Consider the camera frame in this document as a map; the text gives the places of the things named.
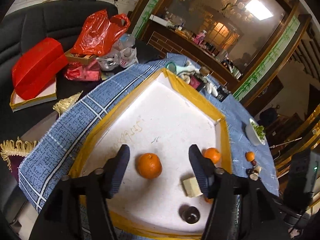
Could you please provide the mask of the clear plastic bags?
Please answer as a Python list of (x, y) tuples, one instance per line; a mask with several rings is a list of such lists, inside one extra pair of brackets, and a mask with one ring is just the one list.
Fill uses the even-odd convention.
[(117, 67), (127, 68), (139, 63), (137, 59), (136, 39), (130, 34), (124, 34), (115, 42), (110, 52), (96, 60), (100, 69), (105, 72), (112, 71)]

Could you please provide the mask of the dark figurine statue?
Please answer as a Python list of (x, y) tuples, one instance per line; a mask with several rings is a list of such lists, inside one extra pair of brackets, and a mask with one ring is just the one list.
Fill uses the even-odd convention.
[(280, 109), (280, 106), (276, 105), (276, 107), (270, 107), (262, 111), (259, 115), (258, 124), (264, 127), (267, 127), (270, 124), (272, 124), (272, 122), (274, 122), (278, 117), (277, 110), (279, 109)]

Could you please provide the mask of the red plastic bag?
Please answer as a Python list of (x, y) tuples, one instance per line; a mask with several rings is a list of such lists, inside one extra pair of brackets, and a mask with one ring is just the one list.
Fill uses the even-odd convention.
[(76, 40), (72, 54), (104, 56), (128, 30), (131, 22), (127, 15), (108, 17), (107, 11), (97, 11), (86, 18), (81, 33)]

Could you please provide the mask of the white bowl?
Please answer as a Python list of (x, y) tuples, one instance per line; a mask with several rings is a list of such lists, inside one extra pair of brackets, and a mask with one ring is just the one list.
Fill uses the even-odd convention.
[(266, 145), (266, 138), (263, 137), (263, 139), (261, 139), (255, 130), (257, 125), (257, 122), (250, 118), (249, 123), (245, 127), (246, 135), (254, 146)]

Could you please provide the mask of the dark plum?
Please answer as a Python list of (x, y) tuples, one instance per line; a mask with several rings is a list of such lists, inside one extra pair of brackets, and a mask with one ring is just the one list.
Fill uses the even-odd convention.
[(251, 173), (253, 172), (253, 170), (251, 169), (251, 168), (248, 168), (247, 170), (246, 170), (246, 174), (249, 176)]
[(188, 224), (195, 224), (200, 220), (200, 212), (194, 206), (182, 206), (179, 210), (180, 217)]

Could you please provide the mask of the dull orange tangerine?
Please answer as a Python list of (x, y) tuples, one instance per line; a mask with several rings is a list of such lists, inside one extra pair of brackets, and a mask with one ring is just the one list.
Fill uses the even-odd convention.
[(209, 199), (209, 198), (205, 197), (204, 200), (209, 204), (213, 204), (213, 199)]

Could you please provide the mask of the green lettuce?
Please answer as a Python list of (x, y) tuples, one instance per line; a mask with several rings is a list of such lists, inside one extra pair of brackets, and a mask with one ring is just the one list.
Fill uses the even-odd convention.
[(265, 130), (264, 130), (264, 127), (258, 125), (258, 124), (255, 123), (255, 122), (252, 122), (251, 125), (252, 125), (255, 133), (257, 134), (258, 138), (259, 138), (260, 140), (264, 140), (264, 138), (265, 138)]

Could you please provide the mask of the tasselled cushion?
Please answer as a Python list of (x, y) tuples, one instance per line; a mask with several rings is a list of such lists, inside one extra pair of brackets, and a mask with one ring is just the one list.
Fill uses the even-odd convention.
[(9, 171), (18, 181), (18, 168), (20, 163), (29, 155), (37, 145), (37, 141), (4, 140), (1, 142), (1, 157), (7, 163)]

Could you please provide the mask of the black box on table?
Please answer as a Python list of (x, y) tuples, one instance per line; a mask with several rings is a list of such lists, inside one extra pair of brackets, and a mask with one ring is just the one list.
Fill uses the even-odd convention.
[(220, 86), (217, 89), (217, 92), (218, 92), (218, 96), (216, 98), (220, 102), (223, 102), (225, 100), (225, 98), (227, 98), (227, 96), (229, 96), (229, 94), (231, 94), (231, 92), (225, 86)]

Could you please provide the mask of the dark jar with cork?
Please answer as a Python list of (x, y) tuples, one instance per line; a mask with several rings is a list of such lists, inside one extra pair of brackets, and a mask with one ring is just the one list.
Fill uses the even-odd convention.
[(206, 67), (201, 67), (196, 69), (194, 74), (190, 76), (189, 85), (200, 92), (202, 89), (208, 85), (207, 75), (210, 71)]

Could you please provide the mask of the blue checked tablecloth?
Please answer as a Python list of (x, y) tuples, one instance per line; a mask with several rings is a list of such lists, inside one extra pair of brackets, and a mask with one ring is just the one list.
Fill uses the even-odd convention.
[[(134, 64), (95, 87), (48, 129), (18, 168), (19, 187), (37, 212), (42, 211), (61, 177), (71, 170), (81, 147), (98, 122), (144, 80), (170, 63), (183, 66), (191, 63), (191, 59), (169, 53), (162, 60)], [(244, 153), (254, 149), (245, 135), (250, 114), (232, 94), (219, 100), (203, 89), (201, 95), (225, 116), (232, 170), (236, 175), (244, 176)]]

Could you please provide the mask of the pink bottle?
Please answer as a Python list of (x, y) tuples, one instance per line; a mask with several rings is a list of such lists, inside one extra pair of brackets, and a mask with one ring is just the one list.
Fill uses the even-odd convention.
[(196, 37), (194, 38), (194, 40), (193, 40), (193, 42), (195, 43), (195, 44), (197, 44), (197, 45), (200, 45), (202, 42), (203, 42), (203, 40), (204, 40), (204, 38), (205, 38), (205, 36), (206, 36), (206, 31), (205, 30), (203, 30), (203, 31), (201, 31), (200, 33), (198, 33), (197, 35), (196, 35)]

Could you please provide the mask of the white yam chunk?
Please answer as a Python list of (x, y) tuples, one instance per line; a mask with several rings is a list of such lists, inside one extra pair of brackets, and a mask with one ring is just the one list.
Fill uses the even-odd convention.
[(195, 198), (203, 195), (196, 177), (190, 177), (188, 179), (185, 179), (184, 181), (182, 181), (182, 184), (187, 197)]
[(253, 173), (255, 173), (255, 174), (257, 174), (257, 175), (260, 174), (261, 170), (262, 170), (262, 168), (261, 168), (261, 166), (259, 166), (259, 165), (255, 165), (255, 166), (253, 167)]

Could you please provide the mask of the red jujube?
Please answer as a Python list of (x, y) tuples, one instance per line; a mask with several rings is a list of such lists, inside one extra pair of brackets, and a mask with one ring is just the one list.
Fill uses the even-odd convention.
[(251, 161), (251, 164), (253, 165), (253, 166), (257, 166), (257, 161), (255, 160), (255, 159), (253, 159), (252, 161)]

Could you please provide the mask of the red gift box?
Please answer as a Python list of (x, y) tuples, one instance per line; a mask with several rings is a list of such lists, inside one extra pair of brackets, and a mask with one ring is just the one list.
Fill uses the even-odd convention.
[(12, 69), (12, 111), (56, 100), (56, 74), (67, 63), (61, 43), (53, 38), (47, 37), (27, 51)]

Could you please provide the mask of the yellow rimmed white tray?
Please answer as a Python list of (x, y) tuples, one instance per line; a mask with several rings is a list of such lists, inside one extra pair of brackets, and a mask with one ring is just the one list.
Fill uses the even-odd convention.
[[(152, 74), (116, 105), (89, 133), (70, 175), (86, 176), (103, 167), (121, 145), (130, 159), (119, 192), (107, 202), (116, 228), (157, 239), (199, 239), (210, 205), (187, 197), (182, 181), (194, 175), (189, 147), (216, 148), (218, 167), (232, 171), (232, 155), (224, 115), (198, 91), (163, 68)], [(137, 171), (144, 153), (158, 155), (161, 175), (145, 179)], [(200, 220), (188, 224), (182, 206), (194, 206)]]

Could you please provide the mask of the wooden sideboard counter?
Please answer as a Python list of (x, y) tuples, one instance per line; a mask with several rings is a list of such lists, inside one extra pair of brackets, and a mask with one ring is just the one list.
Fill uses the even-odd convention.
[(155, 48), (162, 58), (167, 53), (187, 56), (201, 67), (209, 69), (210, 75), (216, 78), (220, 84), (227, 86), (229, 90), (235, 89), (239, 83), (239, 80), (226, 67), (215, 61), (211, 55), (159, 23), (148, 21), (140, 40)]

